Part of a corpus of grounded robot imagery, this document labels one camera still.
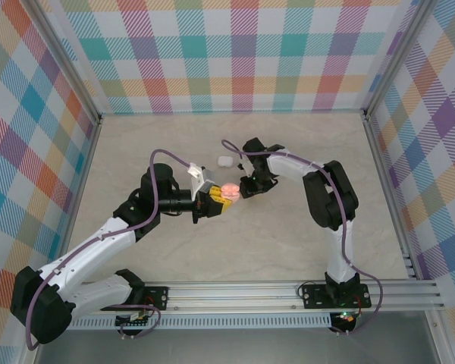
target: cable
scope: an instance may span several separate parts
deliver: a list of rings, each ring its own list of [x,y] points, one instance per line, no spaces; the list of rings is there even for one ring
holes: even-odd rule
[[[314,281],[304,281],[300,286],[297,288],[297,295],[303,300],[303,296],[300,294],[300,288],[303,287],[305,283],[312,283],[312,284],[317,284]]]
[[[144,222],[141,222],[141,223],[139,223],[137,225],[134,225],[134,226],[129,227],[129,228],[127,227],[127,228],[125,228],[123,230],[113,231],[111,233],[103,234],[102,235],[102,239],[104,239],[106,237],[114,237],[115,235],[119,235],[119,234],[127,233],[129,231],[135,231],[136,229],[140,229],[140,228],[148,225],[150,222],[152,222],[152,220],[157,215],[157,212],[158,212],[158,191],[157,191],[157,181],[155,179],[155,169],[153,168],[153,164],[154,164],[153,161],[155,159],[155,156],[158,153],[164,153],[164,154],[172,157],[177,162],[181,163],[183,166],[185,166],[187,168],[190,166],[189,163],[187,163],[184,160],[180,159],[179,157],[177,157],[176,155],[172,154],[168,150],[165,150],[165,149],[156,149],[156,150],[154,150],[152,152],[152,154],[150,155],[150,161],[149,161],[149,164],[150,164],[150,166],[149,166],[150,167],[150,176],[152,177],[153,202],[154,202],[153,203],[152,214]],[[90,241],[85,243],[84,245],[80,246],[77,250],[74,250],[67,258],[65,258],[57,266],[57,268],[54,271],[51,272],[50,275],[48,275],[44,279],[44,281],[39,285],[39,288],[37,288],[36,292],[34,293],[34,295],[32,297],[32,300],[30,301],[30,305],[29,305],[29,309],[27,310],[27,317],[26,317],[26,321],[25,321],[25,341],[26,341],[26,344],[27,344],[27,348],[30,351],[35,350],[39,346],[39,341],[37,341],[35,344],[32,343],[32,333],[31,333],[31,330],[30,330],[30,326],[32,324],[33,309],[36,306],[36,302],[37,302],[37,299],[39,298],[39,295],[42,293],[42,291],[46,287],[47,283],[49,283],[49,281],[52,279],[52,277],[54,277],[54,275],[60,274],[61,273],[61,269],[63,269],[63,267],[65,267],[66,264],[68,264],[72,260],[72,258],[74,258],[77,254],[81,253],[87,247],[91,246],[92,244],[94,244],[95,242],[97,242],[99,240],[100,240],[99,237],[94,237],[93,239],[91,239]]]
[[[359,313],[358,315],[361,316],[362,315],[362,304],[361,304],[361,299],[359,298],[359,296],[357,296],[356,294],[354,295],[356,300],[357,300],[357,304],[359,305]]]
[[[346,213],[345,213],[345,209],[344,209],[344,204],[342,203],[342,199],[340,197],[339,191],[337,190],[337,187],[335,186],[335,183],[332,180],[331,175],[324,168],[322,168],[321,166],[317,165],[316,163],[313,163],[313,162],[311,162],[311,161],[309,161],[307,159],[300,158],[299,156],[293,155],[293,154],[290,154],[290,153],[283,153],[283,152],[244,152],[244,151],[240,150],[239,148],[237,148],[237,146],[235,146],[229,140],[226,140],[226,139],[223,139],[221,141],[221,144],[227,150],[229,150],[229,151],[231,151],[233,153],[237,153],[238,155],[246,155],[246,156],[248,156],[248,155],[267,155],[267,154],[269,154],[269,155],[280,155],[282,157],[292,158],[292,159],[295,159],[296,161],[305,163],[307,165],[311,165],[312,167],[314,167],[316,170],[320,171],[324,175],[324,177],[328,181],[328,184],[330,184],[330,186],[332,187],[332,190],[334,191],[335,199],[337,200],[337,204],[338,204],[339,209],[340,209],[340,214],[342,215],[342,256],[343,256],[344,260],[346,261],[346,263],[354,271],[356,271],[360,275],[364,275],[367,278],[372,279],[379,286],[379,301],[378,301],[378,304],[377,304],[374,312],[369,316],[369,318],[368,318],[368,320],[366,322],[364,322],[358,328],[355,328],[354,330],[352,330],[352,333],[356,333],[357,331],[360,331],[361,329],[366,327],[368,325],[368,323],[370,323],[372,320],[374,320],[374,318],[378,314],[379,310],[381,309],[384,290],[383,290],[383,287],[382,287],[382,283],[381,283],[381,281],[379,279],[377,279],[374,275],[366,273],[365,271],[362,271],[361,269],[357,268],[350,261],[350,259],[347,257],[347,254],[346,254],[347,217],[346,217]]]
[[[167,216],[177,217],[177,216],[182,215],[182,211],[176,212],[175,214],[172,214],[170,212],[163,212],[162,214],[167,215]]]
[[[151,328],[147,328],[146,330],[143,330],[142,332],[140,332],[139,334],[135,335],[135,336],[130,336],[132,340],[136,340],[136,339],[139,339],[140,337],[143,337],[145,335],[148,335],[149,333],[151,333],[153,330],[155,330],[155,328],[157,326],[160,325],[160,319],[162,318],[162,314],[160,313],[160,310],[157,309],[155,306],[148,306],[148,305],[113,305],[113,306],[109,306],[109,309],[151,309],[152,311],[155,311],[157,312],[157,321],[155,322],[155,324],[153,324],[153,326]],[[123,327],[125,326],[125,324],[121,325],[120,326],[120,334],[123,335],[121,338],[124,339],[126,334],[123,332]]]

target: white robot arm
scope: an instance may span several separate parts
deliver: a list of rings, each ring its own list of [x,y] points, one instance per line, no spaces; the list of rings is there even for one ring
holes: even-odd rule
[[[342,251],[349,261],[353,260],[353,223],[356,217],[355,210],[359,201],[353,191],[347,175],[339,162],[317,163],[319,168],[293,158],[283,146],[274,145],[269,148],[263,146],[258,138],[248,140],[243,146],[245,155],[241,155],[239,168],[246,172],[241,178],[240,193],[246,199],[260,193],[266,193],[278,184],[277,177],[287,177],[299,184],[303,184],[309,210],[315,222],[325,229],[328,236],[329,257],[325,273],[326,285],[318,290],[319,297],[308,305],[330,304],[333,306],[350,305],[356,296],[362,293],[364,297],[365,285],[360,284],[359,274],[347,263]],[[334,192],[329,188],[325,174],[330,175],[342,200],[347,221],[347,234],[343,246],[342,212],[337,203]]]
[[[168,165],[154,164],[154,169],[158,212],[149,224],[137,228],[154,211],[152,177],[148,170],[142,176],[141,187],[134,190],[91,237],[40,270],[26,267],[17,274],[11,312],[24,325],[34,294],[49,278],[33,307],[30,326],[31,333],[41,344],[57,338],[71,321],[82,315],[118,304],[145,304],[148,296],[145,284],[127,269],[117,271],[104,281],[82,283],[113,255],[134,245],[159,225],[161,214],[192,212],[195,224],[199,218],[220,215],[232,204],[221,196],[221,188],[214,185],[209,171],[204,168],[195,164],[189,166],[188,172],[192,177],[188,190],[180,190]],[[110,234],[115,231],[125,232]]]
[[[290,154],[287,149],[279,149],[277,152]],[[295,159],[283,157],[282,155],[271,155],[267,158],[269,171],[277,176],[287,177],[297,182],[303,183],[303,178],[308,173],[316,173],[317,169],[306,163]],[[347,222],[346,235],[346,255],[349,260],[353,260],[353,241],[352,241],[353,220]],[[336,230],[325,227],[328,237],[330,253],[328,256],[327,274],[337,283],[342,283],[354,277],[356,272],[346,263],[342,256],[342,225]]]

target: metal frame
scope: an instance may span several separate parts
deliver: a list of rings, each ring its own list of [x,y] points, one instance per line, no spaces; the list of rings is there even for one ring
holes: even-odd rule
[[[361,112],[361,120],[362,125],[364,126],[364,131],[366,132],[367,140],[369,143],[369,148],[371,149],[372,157],[374,159],[376,171],[378,171],[379,180],[381,181],[381,187],[384,193],[384,197],[386,199],[386,203],[388,204],[389,213],[391,216],[391,220],[393,221],[394,230],[396,231],[397,239],[401,246],[401,251],[403,254],[406,254],[413,262],[413,268],[415,271],[416,278],[422,278],[422,270],[418,266],[417,260],[414,258],[416,254],[413,250],[412,245],[410,244],[410,237],[404,227],[404,221],[399,213],[399,209],[397,207],[397,199],[394,194],[394,189],[391,186],[391,178],[388,173],[388,168],[384,163],[384,159],[381,157],[381,148],[378,144],[377,137],[374,133],[372,128],[371,122],[369,117]]]
[[[64,231],[64,237],[62,239],[61,247],[60,249],[58,249],[55,259],[67,253],[67,248],[69,247],[69,242],[71,241],[71,235],[74,229],[74,223],[76,222],[77,213],[79,212],[79,206],[81,204],[81,199],[83,198],[84,188],[86,187],[86,181],[88,179],[89,170],[91,169],[94,153],[98,145],[101,128],[102,128],[101,119],[99,119],[98,124],[96,124],[94,127],[93,138],[91,139],[91,146],[89,147],[88,155],[86,156],[83,173],[81,174],[81,179],[79,182],[79,186],[77,187],[76,196],[74,197],[73,205],[71,207],[71,215],[69,216],[69,219],[67,221],[67,226],[66,230]]]
[[[381,311],[427,311],[444,309],[443,300],[433,281],[385,280]],[[341,309],[304,309],[297,296],[299,281],[238,283],[146,283],[167,286],[168,304],[158,328],[327,328],[330,313]],[[379,299],[374,281],[364,281],[372,297],[371,312]],[[97,312],[71,324],[68,330],[116,329],[114,317],[126,312]],[[148,328],[153,325],[140,326]]]
[[[440,361],[444,364],[455,364],[455,355],[444,325],[445,311],[426,311],[425,314]]]

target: checkered pattern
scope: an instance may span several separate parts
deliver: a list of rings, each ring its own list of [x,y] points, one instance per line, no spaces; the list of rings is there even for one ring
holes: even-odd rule
[[[61,0],[67,36],[82,45],[112,111],[127,114],[359,108],[399,4]]]
[[[379,81],[381,81],[381,77],[386,73],[386,70],[388,69],[389,64],[391,63],[394,52],[396,51],[397,47],[399,46],[401,39],[403,38],[403,34],[408,28],[408,26],[411,24],[411,20],[413,19],[413,15],[416,12],[416,9],[418,8],[418,5],[420,3],[420,0],[412,0],[411,5],[408,7],[408,10],[406,11],[406,14],[404,15],[404,19],[401,22],[396,35],[393,38],[393,41],[391,42],[391,45],[388,48],[388,51],[386,52],[386,55],[384,56],[383,62],[379,66],[378,73],[374,77],[374,80],[371,83],[371,87],[369,88],[369,91],[367,92],[366,97],[364,98],[364,102],[362,103],[362,108],[366,109],[369,105],[369,102],[371,101],[372,96],[374,95],[374,91],[378,87]]]
[[[440,0],[375,113],[375,129],[425,278],[455,337],[455,0]]]
[[[9,315],[14,276],[56,254],[93,123],[19,0],[0,0],[0,363],[24,328]]]

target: beige floor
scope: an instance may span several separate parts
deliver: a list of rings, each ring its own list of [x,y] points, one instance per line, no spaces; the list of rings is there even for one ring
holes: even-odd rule
[[[358,114],[210,114],[108,116],[89,173],[71,247],[99,228],[140,185],[150,152],[165,148],[238,182],[237,168],[217,167],[220,144],[259,137],[316,162],[340,161],[359,197],[355,263],[380,278],[407,278],[384,195]],[[189,175],[166,156],[182,188]],[[189,214],[162,217],[149,235],[102,266],[91,280],[129,268],[146,281],[255,281],[323,278],[324,231],[309,214],[302,185],[280,178],[269,193],[240,200],[193,225]]]

